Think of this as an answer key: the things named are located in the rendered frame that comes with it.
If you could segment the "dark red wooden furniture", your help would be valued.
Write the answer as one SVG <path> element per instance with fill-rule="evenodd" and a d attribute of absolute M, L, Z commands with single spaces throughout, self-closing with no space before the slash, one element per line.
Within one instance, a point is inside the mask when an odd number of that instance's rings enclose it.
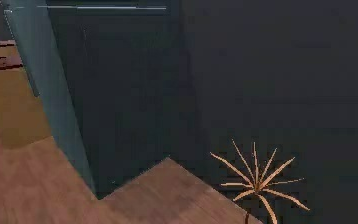
<path fill-rule="evenodd" d="M 13 40 L 0 41 L 0 70 L 23 66 L 16 43 Z"/>

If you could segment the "dark open room door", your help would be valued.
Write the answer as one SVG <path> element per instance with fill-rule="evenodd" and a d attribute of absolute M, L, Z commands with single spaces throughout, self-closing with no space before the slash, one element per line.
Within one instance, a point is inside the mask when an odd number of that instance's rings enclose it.
<path fill-rule="evenodd" d="M 181 0 L 46 0 L 94 193 L 197 147 Z"/>

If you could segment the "tan spiky house plant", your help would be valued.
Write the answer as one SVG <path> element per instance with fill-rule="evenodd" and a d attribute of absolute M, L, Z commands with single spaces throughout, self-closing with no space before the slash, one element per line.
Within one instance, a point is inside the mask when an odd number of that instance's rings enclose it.
<path fill-rule="evenodd" d="M 252 143 L 252 156 L 254 159 L 254 163 L 253 163 L 253 167 L 250 167 L 248 165 L 247 160 L 244 158 L 242 152 L 240 151 L 239 147 L 237 146 L 236 142 L 234 139 L 232 139 L 232 144 L 237 152 L 237 154 L 239 155 L 241 161 L 243 162 L 243 164 L 245 165 L 249 175 L 245 175 L 241 170 L 239 170 L 237 167 L 235 167 L 230 161 L 228 161 L 227 159 L 211 152 L 210 155 L 219 160 L 220 162 L 222 162 L 224 165 L 226 165 L 229 169 L 231 169 L 233 172 L 235 172 L 238 176 L 240 176 L 242 178 L 242 182 L 226 182 L 226 183 L 221 183 L 221 186 L 223 187 L 228 187 L 228 186 L 241 186 L 243 188 L 245 188 L 245 191 L 242 191 L 241 193 L 239 193 L 237 196 L 235 196 L 232 201 L 233 202 L 237 202 L 240 199 L 243 199 L 246 196 L 250 196 L 250 195 L 255 195 L 264 205 L 264 207 L 266 208 L 271 222 L 272 224 L 278 224 L 278 219 L 276 216 L 275 211 L 273 210 L 273 208 L 271 207 L 269 201 L 265 198 L 265 196 L 263 195 L 263 193 L 269 193 L 272 194 L 274 196 L 278 196 L 281 197 L 283 199 L 287 199 L 289 201 L 292 201 L 293 203 L 295 203 L 299 208 L 302 208 L 306 211 L 310 211 L 310 208 L 308 208 L 305 204 L 303 204 L 300 200 L 298 200 L 297 198 L 289 195 L 289 194 L 285 194 L 283 192 L 277 191 L 272 189 L 272 186 L 275 185 L 282 185 L 282 184 L 289 184 L 289 183 L 294 183 L 294 182 L 299 182 L 302 181 L 302 178 L 299 179 L 293 179 L 293 180 L 288 180 L 288 181 L 278 181 L 278 182 L 273 182 L 273 179 L 278 176 L 288 165 L 290 165 L 295 158 L 292 157 L 289 160 L 286 160 L 285 162 L 283 162 L 279 167 L 277 167 L 272 173 L 268 174 L 268 170 L 272 164 L 272 161 L 276 155 L 277 149 L 274 149 L 270 158 L 268 159 L 265 167 L 263 170 L 260 170 L 259 168 L 259 158 L 258 158 L 258 153 L 256 150 L 256 142 Z"/>

